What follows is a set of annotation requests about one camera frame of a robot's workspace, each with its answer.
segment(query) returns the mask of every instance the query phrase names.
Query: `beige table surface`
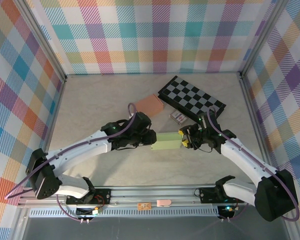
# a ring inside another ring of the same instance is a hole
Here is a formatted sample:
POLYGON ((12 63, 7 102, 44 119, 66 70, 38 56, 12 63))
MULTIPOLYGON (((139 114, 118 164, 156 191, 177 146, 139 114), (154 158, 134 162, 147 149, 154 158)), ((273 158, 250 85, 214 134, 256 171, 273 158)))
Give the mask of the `beige table surface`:
MULTIPOLYGON (((248 109, 235 73, 177 74, 227 106, 218 118, 221 129, 229 129, 241 142, 261 156, 248 109)), ((50 150, 86 138, 108 122, 127 119, 127 105, 157 93, 175 74, 116 74, 70 76, 55 124, 50 150)), ((169 118, 173 108, 151 118, 157 133, 177 132, 169 118)), ((188 119, 184 125, 194 122, 188 119)), ((228 175, 249 178, 229 159, 184 147, 152 151, 150 146, 101 154, 65 172, 89 177, 95 186, 212 184, 228 175)))

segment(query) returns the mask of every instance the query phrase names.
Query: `checkerboard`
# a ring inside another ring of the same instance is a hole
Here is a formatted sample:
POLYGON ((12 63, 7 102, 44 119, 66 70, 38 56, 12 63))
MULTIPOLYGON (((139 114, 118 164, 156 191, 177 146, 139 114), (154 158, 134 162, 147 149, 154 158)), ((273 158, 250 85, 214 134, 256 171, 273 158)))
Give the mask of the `checkerboard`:
POLYGON ((226 105, 213 96, 175 76, 159 92, 159 98, 199 123, 198 115, 207 112, 210 106, 216 110, 217 117, 226 105))

